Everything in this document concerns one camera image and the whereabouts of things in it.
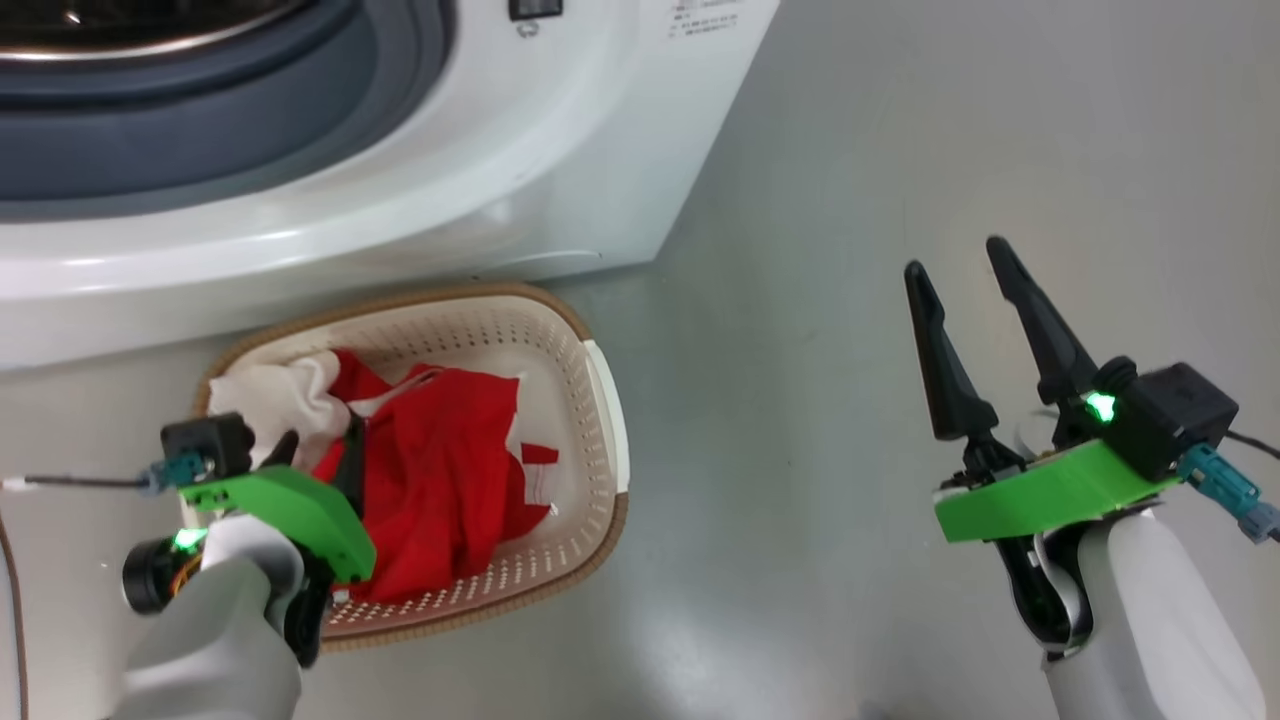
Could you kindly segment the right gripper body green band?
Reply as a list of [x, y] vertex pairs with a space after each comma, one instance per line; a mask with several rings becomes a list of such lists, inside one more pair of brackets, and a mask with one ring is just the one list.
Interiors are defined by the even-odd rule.
[[964, 492], [940, 489], [933, 510], [948, 543], [1000, 541], [1091, 521], [1180, 482], [1171, 471], [1147, 480], [1096, 439], [989, 486]]

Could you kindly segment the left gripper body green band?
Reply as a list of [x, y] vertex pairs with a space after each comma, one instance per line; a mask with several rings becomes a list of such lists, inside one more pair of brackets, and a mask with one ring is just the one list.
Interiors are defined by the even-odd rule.
[[338, 488], [289, 466], [269, 466], [180, 488], [196, 511], [242, 511], [279, 530], [330, 568], [335, 582], [372, 578], [376, 548], [353, 505]]

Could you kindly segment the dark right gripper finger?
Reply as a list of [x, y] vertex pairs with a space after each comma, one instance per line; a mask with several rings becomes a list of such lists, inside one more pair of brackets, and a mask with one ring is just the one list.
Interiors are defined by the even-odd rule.
[[1085, 410], [1085, 396], [1094, 389], [1098, 366], [1010, 242], [991, 236], [986, 251], [1000, 291], [1015, 307], [1024, 329], [1039, 373], [1039, 401], [1059, 411], [1053, 445], [1075, 446], [1092, 439], [1097, 421]]
[[997, 480], [1023, 471], [1027, 460], [993, 434], [998, 415], [977, 392], [956, 354], [945, 327], [945, 306], [927, 269], [913, 260], [902, 277], [934, 438], [966, 442], [963, 475], [968, 480]]

